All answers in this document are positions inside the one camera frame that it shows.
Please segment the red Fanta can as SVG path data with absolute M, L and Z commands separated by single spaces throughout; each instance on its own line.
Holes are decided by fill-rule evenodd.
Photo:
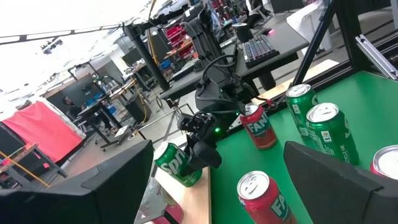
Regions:
M 255 224 L 297 224 L 284 195 L 272 177 L 254 170 L 237 184 L 238 199 Z
M 258 149 L 269 149 L 277 142 L 276 133 L 263 107 L 248 103 L 239 118 Z
M 370 164 L 371 172 L 398 180 L 398 145 L 378 150 Z

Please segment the black overhead light bar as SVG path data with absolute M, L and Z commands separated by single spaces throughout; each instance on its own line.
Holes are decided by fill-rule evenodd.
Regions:
M 60 30 L 52 32 L 40 32 L 34 34 L 21 34 L 21 35 L 9 35 L 0 36 L 0 45 L 15 44 L 19 42 L 30 42 L 42 39 L 52 39 L 54 37 L 63 37 L 68 35 L 86 34 L 90 32 L 99 32 L 103 30 L 117 29 L 122 27 L 123 23 L 106 25 L 99 27 L 89 27 L 84 29 L 70 29 L 70 30 Z

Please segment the green Sprite can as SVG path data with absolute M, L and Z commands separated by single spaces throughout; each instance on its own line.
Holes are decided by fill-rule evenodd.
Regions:
M 189 157 L 174 143 L 164 141 L 154 151 L 154 162 L 158 168 L 168 173 L 184 187 L 193 187 L 201 178 L 202 170 L 183 176 L 181 173 Z
M 286 102 L 290 114 L 301 136 L 309 137 L 307 129 L 307 113 L 319 104 L 316 92 L 309 84 L 299 84 L 290 87 L 286 92 Z
M 344 112 L 334 103 L 320 103 L 306 115 L 308 133 L 316 150 L 358 165 L 359 154 Z

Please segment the white draped box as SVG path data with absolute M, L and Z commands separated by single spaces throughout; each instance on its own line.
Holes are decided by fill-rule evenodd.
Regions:
M 325 9 L 323 0 L 314 0 L 311 4 L 291 14 L 286 21 L 305 40 L 311 42 Z

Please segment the black computer tower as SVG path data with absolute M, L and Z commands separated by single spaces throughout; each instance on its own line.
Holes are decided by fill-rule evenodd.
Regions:
M 140 95 L 135 94 L 127 100 L 125 107 L 136 122 L 147 122 L 152 114 L 151 109 L 141 101 Z

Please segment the black cup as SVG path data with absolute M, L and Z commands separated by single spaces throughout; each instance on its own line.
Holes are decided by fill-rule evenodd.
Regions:
M 249 26 L 246 23 L 235 23 L 232 25 L 232 28 L 235 30 L 240 43 L 248 42 L 254 38 Z

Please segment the black rolling stand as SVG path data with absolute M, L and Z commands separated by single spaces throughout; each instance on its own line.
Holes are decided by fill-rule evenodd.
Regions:
M 100 87 L 98 87 L 98 89 L 101 91 L 100 97 L 95 99 L 93 104 L 83 109 L 83 111 L 78 115 L 81 116 L 98 134 L 99 138 L 101 138 L 104 141 L 104 143 L 99 147 L 103 152 L 105 152 L 106 148 L 109 146 L 112 145 L 120 146 L 127 139 L 127 131 L 123 136 L 115 138 L 111 134 L 105 135 L 104 131 L 101 131 L 99 126 L 94 123 L 94 117 L 98 116 L 99 114 L 103 114 L 109 119 L 111 123 L 115 125 L 115 127 L 117 127 L 117 129 L 122 127 L 121 123 L 116 119 L 116 117 L 112 113 L 110 113 L 109 109 L 105 106 L 105 102 L 110 101 L 111 91 L 110 90 L 103 91 L 103 89 L 101 89 Z

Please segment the black backlit keyboard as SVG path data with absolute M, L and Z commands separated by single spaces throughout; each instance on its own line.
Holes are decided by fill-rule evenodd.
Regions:
M 254 36 L 242 44 L 244 61 L 247 68 L 254 67 L 280 54 L 264 34 Z

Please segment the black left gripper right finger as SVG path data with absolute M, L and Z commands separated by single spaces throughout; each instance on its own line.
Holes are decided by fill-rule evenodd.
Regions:
M 398 180 L 295 141 L 284 162 L 314 224 L 398 224 Z

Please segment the red cloth panel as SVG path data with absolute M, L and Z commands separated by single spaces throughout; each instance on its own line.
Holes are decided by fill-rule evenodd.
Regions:
M 16 111 L 2 122 L 26 143 L 38 144 L 54 162 L 61 161 L 85 138 L 42 101 Z

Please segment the silver can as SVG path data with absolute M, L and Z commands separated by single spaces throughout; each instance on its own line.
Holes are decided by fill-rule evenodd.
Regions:
M 180 224 L 182 219 L 181 206 L 150 177 L 134 224 Z

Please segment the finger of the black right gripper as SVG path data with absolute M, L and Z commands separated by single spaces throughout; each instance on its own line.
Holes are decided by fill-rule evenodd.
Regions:
M 183 152 L 187 161 L 181 168 L 181 175 L 185 177 L 200 170 L 201 162 L 198 160 L 197 155 L 193 152 L 192 149 L 185 148 Z

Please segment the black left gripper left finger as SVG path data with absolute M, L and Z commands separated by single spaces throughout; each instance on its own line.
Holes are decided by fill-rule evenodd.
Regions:
M 45 190 L 0 190 L 0 224 L 133 224 L 150 176 L 144 140 Z

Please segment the person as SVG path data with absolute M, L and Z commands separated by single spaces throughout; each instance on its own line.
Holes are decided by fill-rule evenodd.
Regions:
M 64 96 L 64 97 L 62 98 L 62 103 L 63 103 L 64 105 L 69 106 L 68 112 L 69 112 L 69 114 L 70 114 L 74 119 L 77 119 L 77 120 L 80 120 L 80 121 L 83 120 L 83 118 L 82 118 L 81 116 L 78 115 L 79 113 L 81 113 L 81 112 L 83 111 L 83 108 L 82 108 L 82 107 L 76 106 L 76 105 L 72 102 L 72 100 L 69 99 L 69 97 L 67 97 L 67 96 Z
M 250 29 L 254 28 L 257 21 L 262 19 L 261 13 L 267 18 L 271 16 L 271 12 L 264 7 L 262 0 L 245 0 L 246 16 L 245 23 Z

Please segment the grey rolling workbench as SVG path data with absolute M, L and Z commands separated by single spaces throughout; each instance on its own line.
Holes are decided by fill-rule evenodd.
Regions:
M 9 177 L 13 178 L 18 184 L 21 184 L 26 189 L 36 189 L 37 187 L 26 179 L 23 175 L 19 174 L 15 169 L 14 166 L 19 167 L 23 170 L 26 174 L 33 177 L 39 183 L 41 183 L 45 188 L 49 188 L 49 184 L 42 180 L 40 177 L 33 174 L 30 170 L 26 167 L 22 166 L 20 161 L 25 158 L 28 154 L 35 154 L 38 156 L 38 159 L 42 161 L 43 164 L 48 164 L 49 169 L 55 171 L 56 174 L 61 175 L 64 179 L 68 177 L 68 175 L 61 169 L 54 161 L 52 161 L 49 156 L 44 154 L 39 148 L 38 144 L 27 144 L 25 146 L 20 147 L 15 152 L 7 156 L 5 153 L 0 151 L 0 156 L 3 156 L 4 159 L 0 160 L 0 175 L 2 173 L 7 174 Z

